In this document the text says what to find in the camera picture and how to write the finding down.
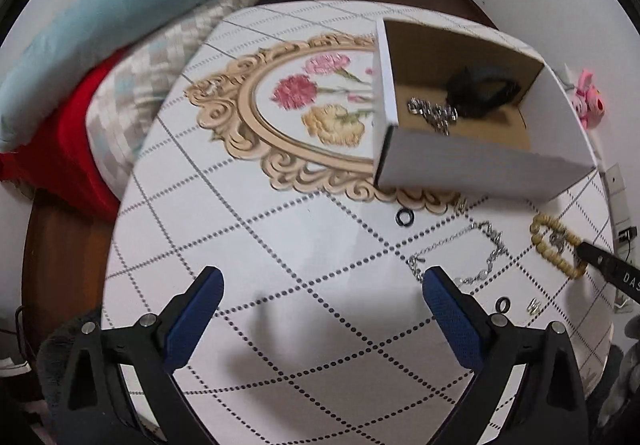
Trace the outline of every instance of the blue gripper pad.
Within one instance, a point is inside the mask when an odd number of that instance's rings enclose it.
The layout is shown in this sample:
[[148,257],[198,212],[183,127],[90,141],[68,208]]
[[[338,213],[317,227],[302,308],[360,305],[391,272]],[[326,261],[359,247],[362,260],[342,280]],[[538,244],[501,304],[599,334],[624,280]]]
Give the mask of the blue gripper pad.
[[422,296],[460,365],[478,372],[482,368],[480,335],[457,301],[440,282],[433,268],[424,273]]
[[210,276],[193,295],[164,340],[164,368],[171,373],[187,365],[225,292],[222,272],[212,266],[206,269],[211,271]]

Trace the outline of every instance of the pink toy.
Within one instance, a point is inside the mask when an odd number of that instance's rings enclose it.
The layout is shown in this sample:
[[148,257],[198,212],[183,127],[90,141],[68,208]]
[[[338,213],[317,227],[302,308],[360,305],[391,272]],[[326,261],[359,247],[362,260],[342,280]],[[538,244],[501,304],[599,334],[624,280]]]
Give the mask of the pink toy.
[[600,117],[604,114],[604,102],[600,92],[593,85],[592,72],[582,70],[571,103],[585,129],[595,127],[598,124]]

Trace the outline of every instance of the silver bracelet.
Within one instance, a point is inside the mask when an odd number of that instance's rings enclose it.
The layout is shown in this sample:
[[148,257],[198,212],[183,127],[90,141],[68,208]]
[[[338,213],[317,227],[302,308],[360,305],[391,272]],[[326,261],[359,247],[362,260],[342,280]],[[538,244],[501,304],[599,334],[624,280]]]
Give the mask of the silver bracelet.
[[424,277],[424,271],[421,268],[418,268],[418,263],[426,262],[426,259],[422,257],[423,255],[429,253],[430,251],[435,250],[438,247],[441,247],[442,245],[446,245],[447,243],[450,243],[458,239],[462,235],[476,229],[484,232],[484,234],[487,235],[487,237],[489,237],[491,242],[495,245],[495,248],[494,250],[491,251],[491,253],[489,254],[489,257],[486,259],[486,268],[483,268],[482,270],[480,270],[480,272],[478,272],[478,274],[473,277],[466,277],[465,279],[456,277],[453,280],[453,282],[456,284],[457,287],[460,287],[463,284],[473,284],[476,281],[484,281],[486,278],[488,278],[489,274],[494,269],[495,260],[498,258],[498,256],[504,255],[505,253],[507,253],[507,248],[504,246],[504,243],[502,242],[502,232],[498,232],[494,230],[494,228],[492,227],[489,221],[482,221],[479,223],[473,222],[469,226],[463,228],[460,232],[450,235],[446,239],[443,239],[442,241],[438,241],[437,243],[434,243],[430,247],[423,248],[421,251],[417,251],[416,253],[411,255],[407,260],[407,265],[409,266],[409,269],[411,270],[411,273],[414,275],[416,281],[422,282],[422,278]]
[[422,115],[422,118],[441,135],[449,136],[449,122],[458,120],[458,112],[451,106],[431,105],[431,102],[412,97],[406,105],[412,115]]

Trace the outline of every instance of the ring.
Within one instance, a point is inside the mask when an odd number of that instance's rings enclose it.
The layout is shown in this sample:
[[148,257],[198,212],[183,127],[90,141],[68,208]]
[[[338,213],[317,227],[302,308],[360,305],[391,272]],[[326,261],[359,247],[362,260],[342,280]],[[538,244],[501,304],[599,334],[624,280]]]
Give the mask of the ring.
[[500,297],[495,302],[495,311],[497,311],[497,313],[505,314],[509,311],[509,308],[511,308],[509,297]]
[[[403,214],[408,214],[409,219],[406,221],[402,219]],[[396,223],[400,227],[410,227],[411,225],[414,224],[414,220],[415,220],[414,211],[412,211],[411,209],[408,209],[407,207],[402,207],[396,214]]]

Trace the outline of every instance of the red fabric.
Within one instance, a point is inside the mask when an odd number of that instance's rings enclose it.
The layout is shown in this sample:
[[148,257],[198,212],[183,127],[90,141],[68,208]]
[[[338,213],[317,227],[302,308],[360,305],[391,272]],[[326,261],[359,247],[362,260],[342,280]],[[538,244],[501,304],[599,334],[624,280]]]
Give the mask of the red fabric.
[[120,201],[95,167],[84,117],[95,90],[123,54],[123,50],[114,53],[87,73],[26,146],[0,154],[0,180],[26,181],[86,214],[115,220]]

